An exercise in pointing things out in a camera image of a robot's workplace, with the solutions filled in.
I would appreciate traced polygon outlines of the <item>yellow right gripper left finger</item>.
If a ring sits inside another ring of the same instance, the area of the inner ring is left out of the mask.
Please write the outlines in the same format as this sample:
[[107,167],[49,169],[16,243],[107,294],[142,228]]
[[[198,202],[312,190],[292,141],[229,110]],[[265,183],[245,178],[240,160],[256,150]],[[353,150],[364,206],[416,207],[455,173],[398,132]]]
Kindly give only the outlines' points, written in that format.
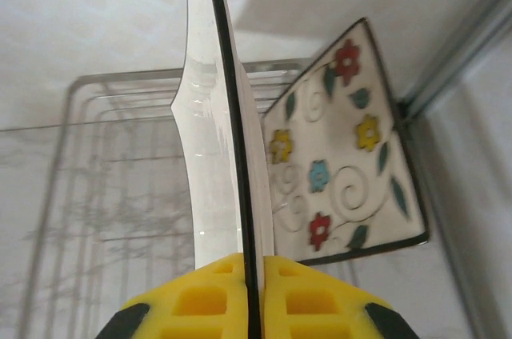
[[128,300],[98,338],[247,338],[243,258],[233,253]]

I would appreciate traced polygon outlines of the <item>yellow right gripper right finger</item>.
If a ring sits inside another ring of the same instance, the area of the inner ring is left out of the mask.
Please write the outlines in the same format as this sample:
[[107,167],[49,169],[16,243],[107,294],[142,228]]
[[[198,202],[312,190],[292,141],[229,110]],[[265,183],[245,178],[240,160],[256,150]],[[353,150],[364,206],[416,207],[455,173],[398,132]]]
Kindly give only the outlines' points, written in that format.
[[265,338],[417,338],[400,313],[363,289],[285,257],[267,256]]

